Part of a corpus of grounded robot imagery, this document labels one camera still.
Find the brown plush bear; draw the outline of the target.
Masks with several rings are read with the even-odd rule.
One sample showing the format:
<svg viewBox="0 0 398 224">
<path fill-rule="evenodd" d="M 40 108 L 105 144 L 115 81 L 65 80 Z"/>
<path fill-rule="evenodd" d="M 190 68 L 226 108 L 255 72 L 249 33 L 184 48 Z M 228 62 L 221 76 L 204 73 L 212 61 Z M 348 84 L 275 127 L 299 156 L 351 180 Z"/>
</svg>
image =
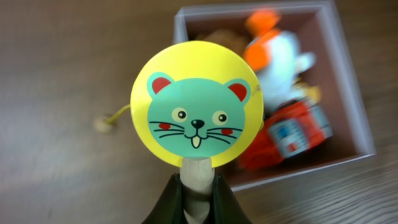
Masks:
<svg viewBox="0 0 398 224">
<path fill-rule="evenodd" d="M 242 56 L 250 43 L 247 37 L 239 35 L 229 29 L 217 29 L 209 34 L 199 34 L 195 37 L 195 40 L 203 40 L 222 45 L 240 56 Z"/>
</svg>

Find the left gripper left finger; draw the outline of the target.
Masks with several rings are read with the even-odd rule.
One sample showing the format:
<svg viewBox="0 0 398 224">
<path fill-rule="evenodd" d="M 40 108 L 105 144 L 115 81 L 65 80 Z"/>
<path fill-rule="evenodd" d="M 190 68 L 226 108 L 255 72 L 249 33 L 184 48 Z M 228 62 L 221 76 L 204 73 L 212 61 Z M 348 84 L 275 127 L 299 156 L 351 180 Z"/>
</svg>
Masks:
<svg viewBox="0 0 398 224">
<path fill-rule="evenodd" d="M 186 224 L 179 174 L 171 175 L 157 203 L 142 224 Z"/>
</svg>

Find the white box pink interior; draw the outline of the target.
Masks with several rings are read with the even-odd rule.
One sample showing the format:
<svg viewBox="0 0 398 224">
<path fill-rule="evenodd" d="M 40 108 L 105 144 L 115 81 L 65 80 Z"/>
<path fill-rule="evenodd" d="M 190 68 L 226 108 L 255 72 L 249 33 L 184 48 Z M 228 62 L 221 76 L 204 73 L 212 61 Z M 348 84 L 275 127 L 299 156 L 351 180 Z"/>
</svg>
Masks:
<svg viewBox="0 0 398 224">
<path fill-rule="evenodd" d="M 227 28 L 245 34 L 244 21 L 259 9 L 275 9 L 282 15 L 279 27 L 295 32 L 302 50 L 314 52 L 315 66 L 303 79 L 322 90 L 321 107 L 333 136 L 320 147 L 280 166 L 257 172 L 231 171 L 227 179 L 233 191 L 250 189 L 346 164 L 376 153 L 368 119 L 333 1 L 269 1 L 184 6 L 174 17 L 174 42 L 197 34 Z"/>
</svg>

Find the red toy fire truck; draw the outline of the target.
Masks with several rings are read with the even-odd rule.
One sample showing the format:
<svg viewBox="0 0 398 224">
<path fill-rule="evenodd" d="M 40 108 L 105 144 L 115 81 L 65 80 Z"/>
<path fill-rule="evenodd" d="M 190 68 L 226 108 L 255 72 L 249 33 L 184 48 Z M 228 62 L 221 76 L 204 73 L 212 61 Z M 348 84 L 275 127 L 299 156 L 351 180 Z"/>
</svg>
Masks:
<svg viewBox="0 0 398 224">
<path fill-rule="evenodd" d="M 317 104 L 292 100 L 281 105 L 239 156 L 239 166 L 254 171 L 275 166 L 319 146 L 333 132 L 330 122 Z"/>
</svg>

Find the yellow cat rattle drum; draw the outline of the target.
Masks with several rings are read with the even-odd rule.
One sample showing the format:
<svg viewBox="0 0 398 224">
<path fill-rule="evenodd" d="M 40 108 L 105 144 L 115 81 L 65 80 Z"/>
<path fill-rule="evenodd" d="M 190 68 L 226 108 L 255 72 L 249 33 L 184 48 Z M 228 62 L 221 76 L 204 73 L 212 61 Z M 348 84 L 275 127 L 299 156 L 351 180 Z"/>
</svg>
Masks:
<svg viewBox="0 0 398 224">
<path fill-rule="evenodd" d="M 187 223 L 208 223 L 215 169 L 252 143 L 262 106 L 250 66 L 211 42 L 172 45 L 139 72 L 124 109 L 146 148 L 179 168 Z"/>
</svg>

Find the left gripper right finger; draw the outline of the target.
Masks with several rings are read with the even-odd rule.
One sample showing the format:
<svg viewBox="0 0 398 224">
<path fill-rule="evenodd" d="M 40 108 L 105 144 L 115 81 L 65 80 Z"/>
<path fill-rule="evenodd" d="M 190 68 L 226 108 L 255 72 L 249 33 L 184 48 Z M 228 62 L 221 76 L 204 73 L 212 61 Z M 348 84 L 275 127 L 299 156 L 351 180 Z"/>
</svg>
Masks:
<svg viewBox="0 0 398 224">
<path fill-rule="evenodd" d="M 216 175 L 213 181 L 213 194 L 208 223 L 252 224 L 222 175 Z"/>
</svg>

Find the white plush chicken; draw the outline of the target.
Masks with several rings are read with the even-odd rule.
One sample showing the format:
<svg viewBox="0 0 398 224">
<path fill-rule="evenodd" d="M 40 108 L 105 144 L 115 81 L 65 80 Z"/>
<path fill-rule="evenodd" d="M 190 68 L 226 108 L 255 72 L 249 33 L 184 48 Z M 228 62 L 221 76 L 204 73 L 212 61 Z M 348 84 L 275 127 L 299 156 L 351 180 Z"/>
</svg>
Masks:
<svg viewBox="0 0 398 224">
<path fill-rule="evenodd" d="M 277 28 L 279 21 L 278 12 L 273 10 L 256 11 L 246 20 L 254 39 L 244 50 L 243 59 L 258 77 L 266 113 L 292 100 L 308 100 L 311 104 L 321 100 L 320 88 L 299 78 L 314 66 L 316 55 L 301 52 L 298 37 Z"/>
</svg>

